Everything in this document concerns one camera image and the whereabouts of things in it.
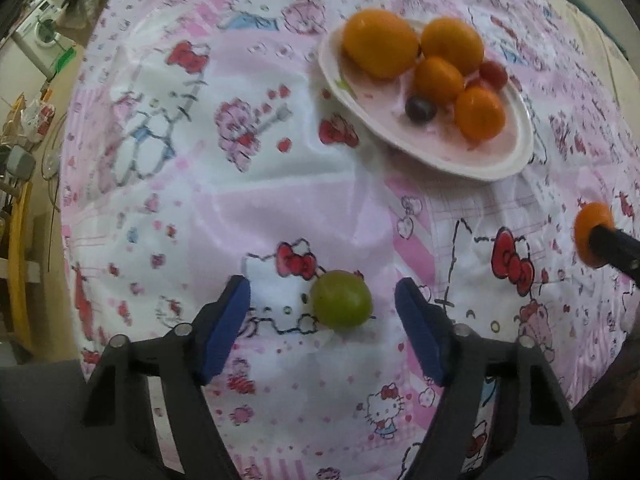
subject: gray fabric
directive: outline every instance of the gray fabric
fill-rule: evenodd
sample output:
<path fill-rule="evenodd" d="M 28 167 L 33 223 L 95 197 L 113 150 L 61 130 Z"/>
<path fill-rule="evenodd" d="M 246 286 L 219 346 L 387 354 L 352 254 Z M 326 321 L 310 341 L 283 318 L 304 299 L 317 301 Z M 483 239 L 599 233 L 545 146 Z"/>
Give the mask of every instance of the gray fabric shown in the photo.
<path fill-rule="evenodd" d="M 66 421 L 84 384 L 78 361 L 0 369 L 0 402 L 51 470 L 57 469 Z"/>

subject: plastic bag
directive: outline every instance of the plastic bag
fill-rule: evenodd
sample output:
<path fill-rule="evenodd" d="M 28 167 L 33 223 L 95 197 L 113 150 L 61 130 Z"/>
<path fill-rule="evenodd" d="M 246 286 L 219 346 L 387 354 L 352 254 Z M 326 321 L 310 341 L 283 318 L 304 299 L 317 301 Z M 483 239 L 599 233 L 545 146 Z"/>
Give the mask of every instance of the plastic bag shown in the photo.
<path fill-rule="evenodd" d="M 34 144 L 39 143 L 49 131 L 55 113 L 55 106 L 34 99 L 20 113 L 20 124 L 24 136 Z"/>

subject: red grape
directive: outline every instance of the red grape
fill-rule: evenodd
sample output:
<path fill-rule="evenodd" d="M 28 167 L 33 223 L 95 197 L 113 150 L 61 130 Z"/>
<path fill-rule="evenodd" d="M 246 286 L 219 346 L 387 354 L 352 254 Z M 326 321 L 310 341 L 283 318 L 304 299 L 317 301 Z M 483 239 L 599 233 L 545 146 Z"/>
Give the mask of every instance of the red grape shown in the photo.
<path fill-rule="evenodd" d="M 480 65 L 480 77 L 495 90 L 502 90 L 509 80 L 507 71 L 497 61 L 483 61 Z"/>
<path fill-rule="evenodd" d="M 484 81 L 479 77 L 476 77 L 475 79 L 472 79 L 465 85 L 465 89 L 473 88 L 474 86 L 484 87 Z"/>

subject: pink tablecloth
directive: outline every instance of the pink tablecloth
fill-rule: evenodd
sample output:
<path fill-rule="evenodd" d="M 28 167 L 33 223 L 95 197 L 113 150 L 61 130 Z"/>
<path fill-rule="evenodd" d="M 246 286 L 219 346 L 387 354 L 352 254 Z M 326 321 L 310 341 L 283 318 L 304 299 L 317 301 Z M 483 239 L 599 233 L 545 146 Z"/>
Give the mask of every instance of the pink tablecloth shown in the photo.
<path fill-rule="evenodd" d="M 370 6 L 473 23 L 532 117 L 520 174 L 482 184 L 429 170 L 326 90 L 320 38 Z M 62 171 L 84 369 L 111 335 L 162 334 L 242 272 L 252 311 L 206 388 L 238 469 L 397 478 L 440 396 L 396 315 L 398 278 L 482 336 L 532 336 L 575 404 L 615 358 L 638 299 L 615 270 L 577 260 L 572 223 L 599 200 L 636 234 L 639 170 L 619 111 L 545 0 L 111 0 L 72 98 Z M 373 293 L 375 319 L 349 335 L 308 304 L 330 269 L 361 274 Z M 171 462 L 160 405 L 156 415 Z M 488 421 L 481 413 L 465 467 Z"/>

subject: white plate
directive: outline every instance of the white plate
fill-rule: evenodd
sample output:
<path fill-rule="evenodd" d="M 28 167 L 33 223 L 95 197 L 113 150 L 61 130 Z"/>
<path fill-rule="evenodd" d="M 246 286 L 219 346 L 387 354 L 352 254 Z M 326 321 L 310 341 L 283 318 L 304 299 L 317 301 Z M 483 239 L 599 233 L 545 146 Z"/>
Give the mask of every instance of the white plate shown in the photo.
<path fill-rule="evenodd" d="M 423 23 L 408 20 L 416 31 Z M 425 126 L 404 113 L 413 71 L 397 80 L 369 78 L 342 53 L 342 28 L 321 41 L 318 62 L 332 93 L 377 136 L 438 170 L 492 182 L 519 173 L 533 154 L 533 128 L 527 107 L 511 81 L 499 93 L 506 112 L 504 130 L 478 145 L 469 143 L 453 123 L 450 108 Z"/>

